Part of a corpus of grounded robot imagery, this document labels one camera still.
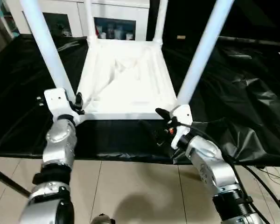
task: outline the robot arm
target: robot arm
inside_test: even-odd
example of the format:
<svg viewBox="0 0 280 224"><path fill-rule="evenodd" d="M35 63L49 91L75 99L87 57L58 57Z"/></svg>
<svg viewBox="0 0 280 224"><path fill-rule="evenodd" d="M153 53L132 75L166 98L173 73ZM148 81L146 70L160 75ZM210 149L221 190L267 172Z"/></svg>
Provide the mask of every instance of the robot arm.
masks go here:
<svg viewBox="0 0 280 224"><path fill-rule="evenodd" d="M192 123L189 115L189 105L181 105L170 113L171 118L188 125ZM222 224L263 223L258 214L252 211L250 201L245 199L232 167L212 141L198 135L193 137L189 127L177 126L171 147L185 150L187 158L210 191Z"/></svg>
<svg viewBox="0 0 280 224"><path fill-rule="evenodd" d="M74 208L70 200L70 173L77 143L74 123L58 119L48 131L36 186L20 218L20 224L73 224Z"/></svg>

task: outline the white cabinet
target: white cabinet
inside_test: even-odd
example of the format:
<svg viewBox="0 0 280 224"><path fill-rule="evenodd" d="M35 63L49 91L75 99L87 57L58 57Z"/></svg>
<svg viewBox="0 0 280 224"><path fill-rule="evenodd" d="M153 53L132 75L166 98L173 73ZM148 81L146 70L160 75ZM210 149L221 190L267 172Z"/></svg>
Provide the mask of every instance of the white cabinet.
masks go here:
<svg viewBox="0 0 280 224"><path fill-rule="evenodd" d="M83 36L76 2L63 0L38 0L51 33L55 35ZM21 34L30 34L20 0L6 0Z"/></svg>
<svg viewBox="0 0 280 224"><path fill-rule="evenodd" d="M5 0L21 34L30 34L20 0ZM87 36L84 0L38 0L49 29L54 35ZM145 41L149 0L91 0L99 33L113 39L127 36Z"/></svg>

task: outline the glass cabinet door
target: glass cabinet door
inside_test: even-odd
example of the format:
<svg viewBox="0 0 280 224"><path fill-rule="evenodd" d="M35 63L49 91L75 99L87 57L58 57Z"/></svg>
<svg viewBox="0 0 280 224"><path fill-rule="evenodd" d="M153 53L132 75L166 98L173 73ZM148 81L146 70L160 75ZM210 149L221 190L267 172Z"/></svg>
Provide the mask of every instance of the glass cabinet door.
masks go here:
<svg viewBox="0 0 280 224"><path fill-rule="evenodd" d="M76 2L38 0L52 35L80 37L82 34ZM15 24L21 34L31 34L20 0L6 0Z"/></svg>
<svg viewBox="0 0 280 224"><path fill-rule="evenodd" d="M94 17L94 23L101 39L135 40L136 21Z"/></svg>

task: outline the wire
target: wire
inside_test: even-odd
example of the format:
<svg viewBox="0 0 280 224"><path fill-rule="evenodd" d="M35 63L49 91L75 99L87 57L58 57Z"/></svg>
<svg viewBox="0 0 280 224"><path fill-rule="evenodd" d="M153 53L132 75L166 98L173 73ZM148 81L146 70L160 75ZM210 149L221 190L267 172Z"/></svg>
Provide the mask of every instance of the wire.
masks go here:
<svg viewBox="0 0 280 224"><path fill-rule="evenodd" d="M37 108L38 105L34 106L33 108L31 108L29 111L27 111L23 116L21 116L10 128L9 130L1 137L0 139L0 147L2 145L2 143L4 142L5 138L12 132L12 130L17 127L23 120L25 117L27 117L35 108Z"/></svg>
<svg viewBox="0 0 280 224"><path fill-rule="evenodd" d="M267 190L267 192L270 194L270 196L276 202L276 204L278 205L278 207L280 209L280 202L279 202L278 198L275 196L275 194L271 191L271 189L263 182L263 180L252 169L250 169L246 165L242 165L242 166L246 170L248 170L261 183L261 185Z"/></svg>
<svg viewBox="0 0 280 224"><path fill-rule="evenodd" d="M280 179L280 176L277 176L277 175L275 175L275 174L272 174L272 173L268 172L268 171L267 171L267 168L266 168L266 171L264 171L264 170L262 170L262 169L260 169L260 168L257 168L257 169L260 170L261 172L266 173L267 176L271 179L271 181L273 181L274 183L280 185L280 183L278 183L278 182L275 181L276 179Z"/></svg>
<svg viewBox="0 0 280 224"><path fill-rule="evenodd" d="M185 126L185 127L189 127L189 128L191 128L191 129L195 130L196 132L200 133L200 135L205 136L208 140L212 141L212 142L221 150L222 155L224 156L225 161L226 161L226 162L231 166L231 168L233 169L233 172L234 172L234 174L235 174L235 176L236 176L236 178L237 178L237 180L238 180L238 184L239 184L241 190L242 190L243 193L244 193L245 199L247 200L247 198L248 198L247 191L246 191L246 189L245 189L245 187L244 187L244 185L243 185L243 183L242 183L242 181L241 181L241 179L240 179L240 176L239 176L239 174L238 174L238 172L237 172L237 170L235 169L235 166L234 166L234 163L235 163L235 162L236 162L237 164L240 164L240 162L239 162L237 159L235 159L235 158L229 156L229 155L227 154L227 152L225 152L224 150L222 150L222 149L219 147L219 144L218 144L211 136L209 136L207 133L201 131L200 129L198 129L198 128L196 128L196 127L193 127L193 126L191 126L191 125L182 124L182 123L180 123L180 122L177 122L177 126ZM275 197L275 198L276 198L276 196L273 194L273 192L272 192L272 191L270 191L270 192L269 192L269 194L271 195L271 197ZM280 208L280 202L279 202L278 200L275 201L275 202L277 203L278 207ZM257 209L257 207L256 207L252 202L249 203L249 204L251 205L251 207L253 208L253 210L259 215L259 217L260 217L266 224L270 224L269 221L265 218L265 216Z"/></svg>

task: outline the white fabric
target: white fabric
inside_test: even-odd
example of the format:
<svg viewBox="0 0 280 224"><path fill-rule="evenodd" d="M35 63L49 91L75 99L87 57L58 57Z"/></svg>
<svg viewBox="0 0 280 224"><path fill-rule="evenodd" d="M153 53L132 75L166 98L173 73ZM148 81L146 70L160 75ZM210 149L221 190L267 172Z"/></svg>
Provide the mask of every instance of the white fabric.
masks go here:
<svg viewBox="0 0 280 224"><path fill-rule="evenodd" d="M98 40L87 53L77 91L85 113L155 114L156 107L171 110L176 102L160 46L154 42Z"/></svg>

